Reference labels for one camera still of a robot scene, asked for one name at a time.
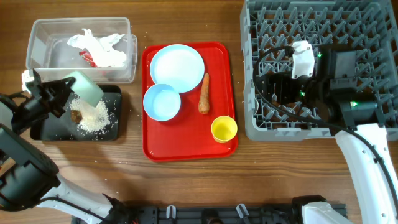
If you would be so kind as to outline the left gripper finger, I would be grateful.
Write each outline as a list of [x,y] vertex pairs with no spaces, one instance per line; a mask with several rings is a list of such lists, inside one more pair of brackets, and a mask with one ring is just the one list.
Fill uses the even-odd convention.
[[72,85],[76,82],[76,78],[67,77],[61,80],[54,80],[45,83],[45,89],[51,93],[71,93]]
[[51,113],[55,117],[60,118],[65,113],[65,109],[63,108],[65,103],[66,99],[53,99],[51,101]]

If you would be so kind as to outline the brown food scrap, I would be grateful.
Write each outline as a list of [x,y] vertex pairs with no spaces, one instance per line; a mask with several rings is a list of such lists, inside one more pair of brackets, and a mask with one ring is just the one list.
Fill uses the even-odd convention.
[[79,124],[82,121],[82,119],[83,119],[83,117],[82,117],[81,111],[71,110],[71,120],[74,123]]

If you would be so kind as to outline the light green bowl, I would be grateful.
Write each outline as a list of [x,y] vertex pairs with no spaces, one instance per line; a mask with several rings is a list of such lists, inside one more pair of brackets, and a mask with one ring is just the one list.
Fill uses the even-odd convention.
[[104,95],[102,89],[84,73],[75,71],[64,78],[75,79],[71,90],[92,107],[95,108],[101,101]]

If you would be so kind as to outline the red snack wrapper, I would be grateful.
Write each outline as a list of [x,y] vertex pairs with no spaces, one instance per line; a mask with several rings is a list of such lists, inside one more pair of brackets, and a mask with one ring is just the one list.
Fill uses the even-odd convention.
[[96,68],[97,64],[95,64],[93,57],[91,56],[91,54],[87,51],[81,51],[79,53],[79,56],[86,61],[91,67]]

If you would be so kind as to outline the white rice pile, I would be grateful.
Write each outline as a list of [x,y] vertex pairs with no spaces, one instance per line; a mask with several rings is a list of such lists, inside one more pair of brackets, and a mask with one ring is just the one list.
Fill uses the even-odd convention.
[[78,124],[78,129],[87,133],[95,133],[103,130],[107,125],[111,124],[108,108],[104,101],[100,101],[94,108],[81,98],[74,98],[69,103],[71,110],[78,110],[82,113],[82,121]]

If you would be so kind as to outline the white napkin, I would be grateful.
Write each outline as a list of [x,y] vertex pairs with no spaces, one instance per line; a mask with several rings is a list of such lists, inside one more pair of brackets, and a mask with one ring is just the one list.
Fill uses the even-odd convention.
[[69,38],[67,44],[87,50],[97,67],[123,67],[127,62],[127,55],[123,51],[115,50],[124,34],[111,34],[106,37],[94,37],[90,29],[83,29],[84,34],[77,34]]

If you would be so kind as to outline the orange carrot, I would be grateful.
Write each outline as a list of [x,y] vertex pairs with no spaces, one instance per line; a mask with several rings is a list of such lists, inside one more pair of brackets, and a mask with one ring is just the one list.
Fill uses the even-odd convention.
[[209,103],[209,83],[210,83],[210,76],[206,73],[203,77],[203,83],[201,87],[201,94],[200,100],[198,103],[198,111],[201,114],[207,114],[210,110],[210,103]]

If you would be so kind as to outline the light blue bowl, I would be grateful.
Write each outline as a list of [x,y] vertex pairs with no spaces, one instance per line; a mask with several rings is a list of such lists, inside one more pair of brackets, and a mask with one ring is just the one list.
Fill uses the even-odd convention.
[[179,112],[181,97],[172,86],[155,84],[145,92],[143,107],[146,114],[153,120],[168,121]]

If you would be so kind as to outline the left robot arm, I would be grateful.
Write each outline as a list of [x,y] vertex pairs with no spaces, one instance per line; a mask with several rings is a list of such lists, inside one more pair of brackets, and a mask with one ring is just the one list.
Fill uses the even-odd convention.
[[49,114],[61,117],[71,92],[97,105],[102,89],[76,75],[47,83],[34,75],[24,82],[24,88],[30,96],[20,105],[13,99],[22,98],[22,93],[1,95],[1,210],[52,208],[85,223],[129,223],[129,210],[119,200],[65,179],[53,160],[20,136]]

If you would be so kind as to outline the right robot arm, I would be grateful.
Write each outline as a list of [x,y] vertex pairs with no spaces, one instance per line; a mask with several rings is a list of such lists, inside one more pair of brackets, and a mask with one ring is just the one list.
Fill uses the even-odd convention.
[[388,149],[386,119],[376,95],[358,87],[355,49],[328,44],[314,52],[311,44],[298,41],[282,50],[292,62],[291,71],[267,73],[255,68],[252,72],[261,100],[278,112],[294,102],[317,108],[318,119],[297,119],[335,131],[362,221],[396,223],[397,174]]

